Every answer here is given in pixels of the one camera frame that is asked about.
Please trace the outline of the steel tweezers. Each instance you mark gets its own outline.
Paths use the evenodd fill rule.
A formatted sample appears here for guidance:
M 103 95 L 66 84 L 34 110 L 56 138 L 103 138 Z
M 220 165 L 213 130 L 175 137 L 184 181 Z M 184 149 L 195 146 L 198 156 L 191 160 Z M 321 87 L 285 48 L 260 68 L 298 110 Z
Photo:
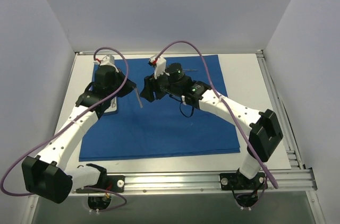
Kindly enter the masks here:
M 184 72 L 197 72 L 197 69 L 184 69 Z

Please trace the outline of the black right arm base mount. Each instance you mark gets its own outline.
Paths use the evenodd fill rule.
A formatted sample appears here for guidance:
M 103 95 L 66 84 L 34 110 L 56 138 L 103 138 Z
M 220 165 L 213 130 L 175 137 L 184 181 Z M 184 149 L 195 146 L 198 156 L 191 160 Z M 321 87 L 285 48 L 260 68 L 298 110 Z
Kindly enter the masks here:
M 252 179 L 247 179 L 238 171 L 235 173 L 220 173 L 219 179 L 223 191 L 254 191 L 268 188 L 268 185 L 265 184 L 266 175 L 264 173 L 257 173 Z

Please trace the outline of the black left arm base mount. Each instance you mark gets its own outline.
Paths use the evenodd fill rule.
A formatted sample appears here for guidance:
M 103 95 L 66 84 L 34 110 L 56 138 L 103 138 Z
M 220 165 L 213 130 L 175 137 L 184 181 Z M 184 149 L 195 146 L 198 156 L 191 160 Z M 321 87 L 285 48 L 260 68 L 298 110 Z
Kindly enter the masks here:
M 109 190 L 116 193 L 124 192 L 125 176 L 123 175 L 103 175 L 99 178 L 94 188 Z

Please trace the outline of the blue surgical cloth wrap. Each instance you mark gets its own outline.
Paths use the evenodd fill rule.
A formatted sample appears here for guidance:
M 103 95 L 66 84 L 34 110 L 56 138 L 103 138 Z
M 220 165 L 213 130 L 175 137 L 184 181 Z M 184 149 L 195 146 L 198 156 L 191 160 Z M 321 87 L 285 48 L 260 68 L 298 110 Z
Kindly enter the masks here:
M 238 153 L 234 125 L 170 97 L 140 108 L 134 93 L 117 100 L 117 113 L 103 115 L 82 139 L 81 161 L 130 160 Z

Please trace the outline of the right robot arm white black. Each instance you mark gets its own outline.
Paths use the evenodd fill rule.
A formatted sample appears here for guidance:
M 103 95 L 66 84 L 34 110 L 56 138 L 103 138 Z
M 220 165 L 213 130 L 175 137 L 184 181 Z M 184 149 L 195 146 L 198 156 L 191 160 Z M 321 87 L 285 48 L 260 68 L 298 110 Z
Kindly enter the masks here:
M 251 109 L 229 99 L 212 85 L 191 79 L 179 63 L 167 65 L 159 58 L 149 61 L 149 65 L 155 71 L 144 79 L 144 88 L 140 94 L 142 98 L 153 102 L 168 95 L 184 105 L 233 124 L 244 138 L 248 151 L 236 174 L 238 186 L 250 187 L 259 170 L 263 170 L 274 188 L 278 188 L 276 179 L 265 165 L 283 138 L 274 111 Z

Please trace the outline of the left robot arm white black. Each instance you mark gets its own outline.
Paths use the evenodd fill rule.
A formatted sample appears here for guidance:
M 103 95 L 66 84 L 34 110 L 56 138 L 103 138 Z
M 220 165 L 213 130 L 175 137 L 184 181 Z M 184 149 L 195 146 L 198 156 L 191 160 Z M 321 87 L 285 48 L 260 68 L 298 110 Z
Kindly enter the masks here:
M 107 185 L 107 170 L 86 164 L 65 172 L 67 163 L 87 131 L 102 117 L 115 97 L 129 94 L 136 84 L 126 79 L 115 65 L 99 65 L 94 81 L 88 84 L 70 117 L 35 157 L 25 157 L 21 167 L 25 188 L 55 203 L 62 203 L 76 189 L 89 186 L 101 192 Z

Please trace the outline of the steel scalpel handle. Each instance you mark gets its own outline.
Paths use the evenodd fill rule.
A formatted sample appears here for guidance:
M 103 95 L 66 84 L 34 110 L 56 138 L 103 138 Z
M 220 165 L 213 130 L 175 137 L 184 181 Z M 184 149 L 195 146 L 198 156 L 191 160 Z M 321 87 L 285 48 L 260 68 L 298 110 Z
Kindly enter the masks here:
M 138 100 L 140 108 L 143 108 L 143 104 L 142 104 L 142 101 L 141 101 L 141 98 L 140 98 L 140 94 L 139 94 L 138 88 L 135 88 L 134 91 L 135 91 L 135 94 L 136 94 L 136 97 L 137 97 L 137 100 Z

